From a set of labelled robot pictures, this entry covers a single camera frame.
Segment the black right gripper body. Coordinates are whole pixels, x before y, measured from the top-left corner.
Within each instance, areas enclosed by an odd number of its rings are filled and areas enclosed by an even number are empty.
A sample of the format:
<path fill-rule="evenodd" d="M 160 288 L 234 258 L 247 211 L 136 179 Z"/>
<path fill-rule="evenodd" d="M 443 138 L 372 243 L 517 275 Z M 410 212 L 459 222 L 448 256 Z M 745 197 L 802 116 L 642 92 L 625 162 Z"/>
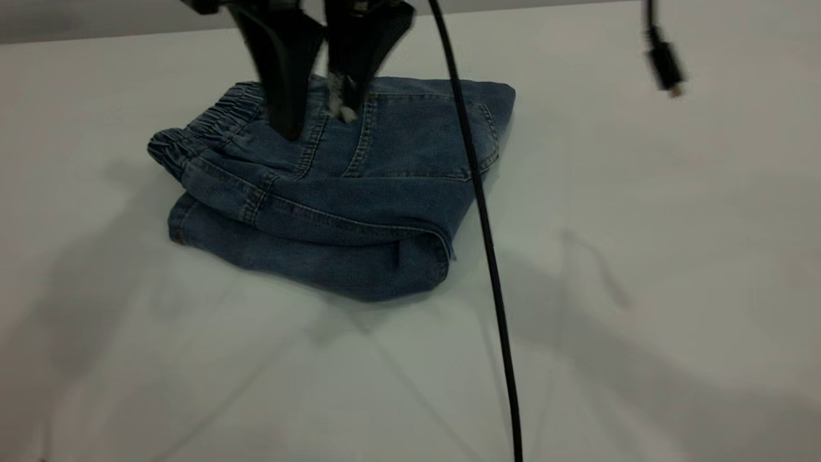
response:
<path fill-rule="evenodd" d="M 217 14 L 220 8 L 231 5 L 246 6 L 261 12 L 302 8 L 302 1 L 183 1 L 185 6 L 200 15 Z M 396 8 L 405 1 L 322 1 L 325 11 L 343 12 L 350 15 L 369 15 L 384 8 Z"/>

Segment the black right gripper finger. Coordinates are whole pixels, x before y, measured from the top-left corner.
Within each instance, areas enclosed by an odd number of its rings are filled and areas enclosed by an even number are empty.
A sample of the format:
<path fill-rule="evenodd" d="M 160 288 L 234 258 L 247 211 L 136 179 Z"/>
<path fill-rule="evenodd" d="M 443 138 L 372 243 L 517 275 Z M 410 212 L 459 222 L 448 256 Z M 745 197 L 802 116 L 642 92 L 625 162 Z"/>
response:
<path fill-rule="evenodd" d="M 310 77 L 325 27 L 303 8 L 261 12 L 228 6 L 263 88 L 269 125 L 288 141 L 305 123 Z"/>
<path fill-rule="evenodd" d="M 332 117 L 360 117 L 373 78 L 415 15 L 405 1 L 325 1 Z"/>

